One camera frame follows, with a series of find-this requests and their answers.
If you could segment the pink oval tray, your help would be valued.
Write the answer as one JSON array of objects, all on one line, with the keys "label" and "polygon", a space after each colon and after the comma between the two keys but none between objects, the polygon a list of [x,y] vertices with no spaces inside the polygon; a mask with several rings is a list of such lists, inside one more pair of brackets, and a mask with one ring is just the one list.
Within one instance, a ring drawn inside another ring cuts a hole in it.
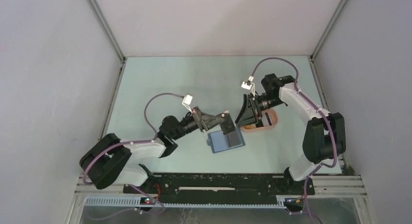
[{"label": "pink oval tray", "polygon": [[271,119],[272,119],[272,122],[273,122],[272,126],[263,127],[262,126],[262,121],[259,120],[257,123],[253,123],[253,124],[241,127],[240,128],[241,131],[243,131],[245,133],[251,133],[251,132],[257,132],[257,131],[264,131],[264,130],[273,129],[278,123],[277,113],[275,112],[274,109],[265,110],[262,113],[265,113],[265,112],[268,112],[271,115]]}]

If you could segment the blue card holder wallet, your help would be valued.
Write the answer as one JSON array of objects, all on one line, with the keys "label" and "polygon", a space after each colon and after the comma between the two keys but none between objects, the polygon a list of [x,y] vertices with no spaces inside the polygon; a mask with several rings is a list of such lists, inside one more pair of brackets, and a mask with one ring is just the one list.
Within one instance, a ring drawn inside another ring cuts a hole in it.
[{"label": "blue card holder wallet", "polygon": [[[241,133],[240,129],[236,128],[235,131],[239,132],[239,134],[241,136],[241,139],[242,139],[242,142],[243,142],[243,145],[240,145],[238,147],[245,146],[246,143],[244,141],[244,138],[242,136],[242,133]],[[238,147],[229,148],[227,146],[227,141],[226,141],[222,131],[215,131],[215,132],[209,133],[208,134],[208,139],[207,139],[207,144],[208,144],[208,146],[211,147],[211,151],[212,151],[213,154],[238,148]]]}]

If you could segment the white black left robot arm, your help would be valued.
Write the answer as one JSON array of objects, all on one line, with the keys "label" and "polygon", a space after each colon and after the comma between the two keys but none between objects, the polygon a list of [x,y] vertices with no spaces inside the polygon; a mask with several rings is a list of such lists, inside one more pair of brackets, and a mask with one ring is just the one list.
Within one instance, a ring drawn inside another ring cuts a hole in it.
[{"label": "white black left robot arm", "polygon": [[79,161],[84,171],[83,183],[98,190],[112,184],[131,184],[148,193],[154,186],[151,172],[145,165],[135,163],[145,158],[168,157],[178,147],[176,140],[195,130],[207,132],[216,126],[224,135],[236,130],[229,112],[211,115],[195,107],[181,120],[166,116],[154,139],[124,141],[114,133],[107,134]]}]

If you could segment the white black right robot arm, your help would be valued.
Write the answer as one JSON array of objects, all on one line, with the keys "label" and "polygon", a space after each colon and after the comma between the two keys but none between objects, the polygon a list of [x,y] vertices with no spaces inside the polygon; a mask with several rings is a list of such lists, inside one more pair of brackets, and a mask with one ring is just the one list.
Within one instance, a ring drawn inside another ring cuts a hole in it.
[{"label": "white black right robot arm", "polygon": [[261,84],[265,91],[257,95],[253,76],[242,81],[241,88],[249,90],[249,94],[243,96],[242,108],[235,123],[239,128],[257,124],[262,121],[264,111],[281,104],[290,107],[301,119],[306,125],[303,154],[288,167],[288,177],[282,181],[284,191],[295,194],[301,189],[302,180],[314,174],[319,167],[327,166],[326,160],[336,160],[339,154],[345,152],[344,118],[340,113],[330,113],[316,105],[290,75],[277,77],[273,73],[268,74]]}]

